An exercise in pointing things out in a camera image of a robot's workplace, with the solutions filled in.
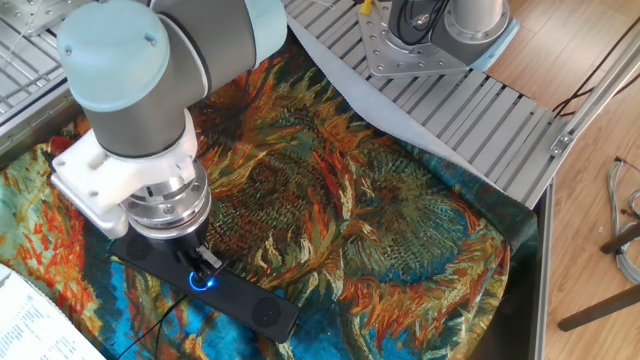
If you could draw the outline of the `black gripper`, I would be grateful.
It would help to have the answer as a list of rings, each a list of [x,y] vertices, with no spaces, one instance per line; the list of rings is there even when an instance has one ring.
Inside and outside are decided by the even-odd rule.
[[[223,270],[227,262],[204,245],[207,222],[186,222],[175,226],[142,227],[142,234],[157,249],[183,262],[189,269],[191,286],[208,286],[209,279]]]

